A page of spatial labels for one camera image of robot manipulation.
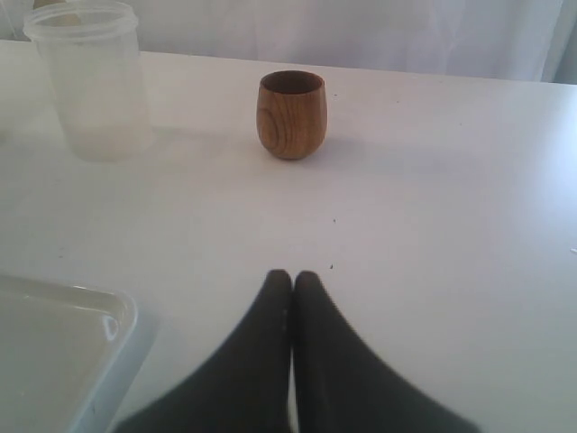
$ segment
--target wood grain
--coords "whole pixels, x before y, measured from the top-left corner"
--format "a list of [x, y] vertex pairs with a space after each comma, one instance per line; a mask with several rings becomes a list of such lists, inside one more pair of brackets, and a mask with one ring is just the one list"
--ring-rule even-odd
[[274, 156], [299, 160], [323, 143], [326, 133], [325, 82], [310, 72], [284, 70], [261, 80], [257, 129]]

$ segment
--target plastic container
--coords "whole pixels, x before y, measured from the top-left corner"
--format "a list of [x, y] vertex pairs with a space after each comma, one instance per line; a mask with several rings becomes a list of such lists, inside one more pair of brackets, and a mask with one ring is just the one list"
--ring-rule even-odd
[[129, 5], [108, 1], [44, 6], [24, 19], [69, 147], [84, 160], [121, 160], [151, 142], [137, 24]]

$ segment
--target white curtain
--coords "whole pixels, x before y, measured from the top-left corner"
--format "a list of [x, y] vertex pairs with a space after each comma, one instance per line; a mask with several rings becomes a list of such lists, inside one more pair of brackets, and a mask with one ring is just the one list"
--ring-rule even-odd
[[553, 79], [577, 14], [577, 0], [124, 1], [149, 51], [529, 80]]

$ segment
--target white table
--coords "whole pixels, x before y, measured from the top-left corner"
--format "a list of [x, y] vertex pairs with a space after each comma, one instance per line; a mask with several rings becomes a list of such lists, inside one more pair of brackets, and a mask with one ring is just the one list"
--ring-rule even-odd
[[317, 271], [386, 362], [484, 431], [574, 431], [577, 88], [306, 67], [328, 135], [283, 162], [254, 117], [286, 66], [142, 60], [158, 144], [89, 164], [33, 46], [0, 43], [0, 272], [126, 290], [161, 322], [117, 418], [206, 360], [281, 267]]

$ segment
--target black object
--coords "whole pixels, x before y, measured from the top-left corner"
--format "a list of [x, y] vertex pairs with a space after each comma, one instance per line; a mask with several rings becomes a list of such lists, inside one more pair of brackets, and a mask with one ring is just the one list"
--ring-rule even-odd
[[300, 433], [478, 433], [399, 377], [302, 272], [291, 321]]
[[251, 308], [196, 373], [117, 433], [289, 433], [292, 283], [272, 271]]

